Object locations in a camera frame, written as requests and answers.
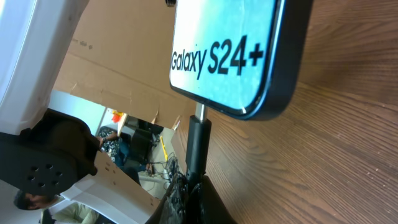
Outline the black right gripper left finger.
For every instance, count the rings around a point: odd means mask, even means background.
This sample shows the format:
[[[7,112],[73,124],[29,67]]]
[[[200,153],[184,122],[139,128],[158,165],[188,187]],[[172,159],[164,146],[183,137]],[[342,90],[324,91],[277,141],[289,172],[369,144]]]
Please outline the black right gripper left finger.
[[[186,223],[186,204],[189,193],[187,178],[177,173],[172,179],[164,197],[146,224],[184,224]]]

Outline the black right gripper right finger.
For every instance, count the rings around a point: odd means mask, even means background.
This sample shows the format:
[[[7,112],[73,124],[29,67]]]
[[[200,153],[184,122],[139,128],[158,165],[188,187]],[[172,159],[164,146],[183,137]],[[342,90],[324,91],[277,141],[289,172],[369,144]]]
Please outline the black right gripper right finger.
[[[189,195],[186,204],[186,223],[237,224],[206,175]]]

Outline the blue Samsung Galaxy smartphone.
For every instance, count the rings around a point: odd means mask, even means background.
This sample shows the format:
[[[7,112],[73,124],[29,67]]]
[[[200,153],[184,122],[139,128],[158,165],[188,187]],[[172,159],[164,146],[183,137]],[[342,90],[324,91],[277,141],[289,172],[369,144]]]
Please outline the blue Samsung Galaxy smartphone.
[[[169,83],[240,120],[270,120],[295,91],[312,0],[178,0]]]

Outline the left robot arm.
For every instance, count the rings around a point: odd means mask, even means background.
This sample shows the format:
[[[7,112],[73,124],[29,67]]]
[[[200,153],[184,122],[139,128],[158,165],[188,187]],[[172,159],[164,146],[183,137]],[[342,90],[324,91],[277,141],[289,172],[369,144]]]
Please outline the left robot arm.
[[[100,150],[80,119],[49,108],[86,1],[1,2],[1,179],[60,196],[42,223],[80,203],[113,223],[158,223],[160,202]]]

